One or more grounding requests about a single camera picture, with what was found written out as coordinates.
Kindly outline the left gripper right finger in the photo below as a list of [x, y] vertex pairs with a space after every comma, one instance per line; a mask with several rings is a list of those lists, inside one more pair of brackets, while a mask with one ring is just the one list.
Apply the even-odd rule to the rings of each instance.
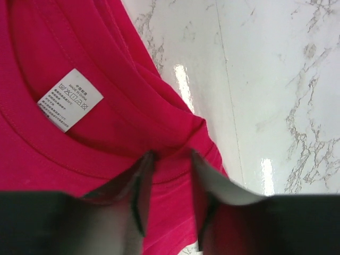
[[203, 254], [339, 254], [339, 195], [264, 196], [192, 152], [192, 194]]

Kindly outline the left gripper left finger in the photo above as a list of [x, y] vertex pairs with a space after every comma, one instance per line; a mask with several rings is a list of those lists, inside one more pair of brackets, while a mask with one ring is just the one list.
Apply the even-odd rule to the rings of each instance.
[[141, 254], [155, 153], [77, 198], [1, 192], [1, 254]]

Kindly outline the magenta t shirt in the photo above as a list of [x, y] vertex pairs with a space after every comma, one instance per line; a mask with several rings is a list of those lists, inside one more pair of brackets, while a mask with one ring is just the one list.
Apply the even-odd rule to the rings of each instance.
[[120, 1], [1, 1], [1, 189], [82, 196], [153, 150], [144, 254], [197, 240], [191, 151], [206, 121], [164, 82]]

